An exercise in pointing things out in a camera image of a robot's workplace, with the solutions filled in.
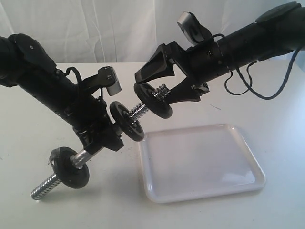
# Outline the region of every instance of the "metal threaded bar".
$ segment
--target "metal threaded bar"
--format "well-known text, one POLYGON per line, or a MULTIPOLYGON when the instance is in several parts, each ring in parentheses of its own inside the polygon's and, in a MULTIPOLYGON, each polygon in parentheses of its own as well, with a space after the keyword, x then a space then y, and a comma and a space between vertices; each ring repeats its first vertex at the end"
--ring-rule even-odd
MULTIPOLYGON (((166 87, 165 84, 162 84, 160 87, 158 87, 152 94, 154 97, 156 97, 159 100, 164 99, 171 91, 166 87)), ((146 114, 149 111, 147 106, 144 103, 139 103, 136 105, 130 112, 129 117, 132 119, 132 121, 136 122, 139 120, 144 114, 146 114)))
POLYGON ((40 185, 38 185, 31 193, 30 196, 34 200, 40 200, 48 194, 53 188, 58 186, 61 181, 56 177, 56 174, 52 174, 45 179, 40 185))

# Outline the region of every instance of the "white curtain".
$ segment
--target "white curtain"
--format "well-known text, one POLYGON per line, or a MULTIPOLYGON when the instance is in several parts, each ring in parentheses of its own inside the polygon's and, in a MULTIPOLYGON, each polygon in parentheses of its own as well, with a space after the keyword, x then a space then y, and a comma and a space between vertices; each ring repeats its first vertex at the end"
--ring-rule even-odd
MULTIPOLYGON (((228 35, 286 2, 0 0, 0 36, 25 33, 56 62, 145 62, 161 43, 190 46, 176 24, 183 11, 193 12, 212 33, 228 35)), ((300 58, 298 63, 303 67, 300 58)))

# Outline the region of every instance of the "plastic tray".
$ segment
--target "plastic tray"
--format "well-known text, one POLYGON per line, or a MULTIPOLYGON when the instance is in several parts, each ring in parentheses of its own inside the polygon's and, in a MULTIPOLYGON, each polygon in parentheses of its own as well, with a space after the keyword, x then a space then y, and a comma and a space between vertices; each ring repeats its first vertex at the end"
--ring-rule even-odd
POLYGON ((169 203, 261 189, 265 175, 232 125, 149 132, 140 142, 147 197, 169 203))

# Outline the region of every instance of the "robotic arm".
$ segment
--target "robotic arm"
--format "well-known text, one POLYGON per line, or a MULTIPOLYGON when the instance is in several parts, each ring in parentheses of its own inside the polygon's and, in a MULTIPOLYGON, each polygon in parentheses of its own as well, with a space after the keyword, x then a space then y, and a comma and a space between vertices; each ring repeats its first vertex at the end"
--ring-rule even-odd
MULTIPOLYGON (((113 123, 106 111, 103 88, 109 95, 120 92, 115 71, 106 66, 98 74, 81 79, 74 68, 66 72, 56 68, 55 62, 41 45, 25 34, 0 37, 0 84, 20 86, 55 114, 69 123, 83 144, 78 153, 67 147, 52 151, 50 162, 54 174, 36 187, 31 197, 41 199, 60 182, 71 188, 82 188, 89 181, 86 162, 103 148, 117 151, 123 147, 121 134, 141 141, 144 138, 138 119, 151 110, 161 118, 172 115, 170 104, 200 101, 209 92, 207 82, 239 67, 305 49, 305 8, 291 2, 276 7, 252 23, 228 36, 211 35, 192 13, 183 13, 178 24, 194 45, 184 50, 176 42, 158 47, 152 58, 135 74, 134 90, 142 103, 129 111, 121 103, 110 104, 113 123), (158 89, 147 82, 174 76, 176 64, 186 78, 173 89, 164 84, 158 89), (66 76, 73 71, 77 84, 66 76), (101 96, 92 94, 101 90, 101 96)), ((248 90, 251 85, 244 80, 248 90)))

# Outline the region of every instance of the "table surface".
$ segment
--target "table surface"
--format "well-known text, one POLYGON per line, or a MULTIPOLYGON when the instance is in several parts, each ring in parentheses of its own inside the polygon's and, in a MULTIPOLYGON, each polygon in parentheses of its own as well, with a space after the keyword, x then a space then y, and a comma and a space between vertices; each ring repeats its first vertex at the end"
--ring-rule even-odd
MULTIPOLYGON (((83 78, 104 63, 58 64, 79 69, 83 78)), ((110 98, 132 108, 133 74, 142 63, 111 63, 122 92, 110 98)), ((287 61, 265 61, 251 69, 254 88, 273 94, 281 84, 287 61)), ((152 83, 169 87, 184 78, 152 83)), ((33 201, 31 190, 52 173, 47 165, 52 149, 81 149, 71 127, 18 87, 0 88, 0 227, 1 228, 305 228, 305 73, 293 67, 284 91, 264 101, 251 93, 231 96, 224 89, 227 76, 209 82, 211 92, 199 103, 173 104, 168 120, 148 113, 141 119, 148 131, 211 124, 237 126, 267 178, 261 191, 172 204, 156 204, 145 195, 138 144, 126 135, 118 152, 104 149, 88 166, 91 179, 80 190, 63 184, 43 201, 33 201)), ((75 82, 73 75, 69 78, 75 82)), ((244 90, 236 73, 229 83, 244 90)))

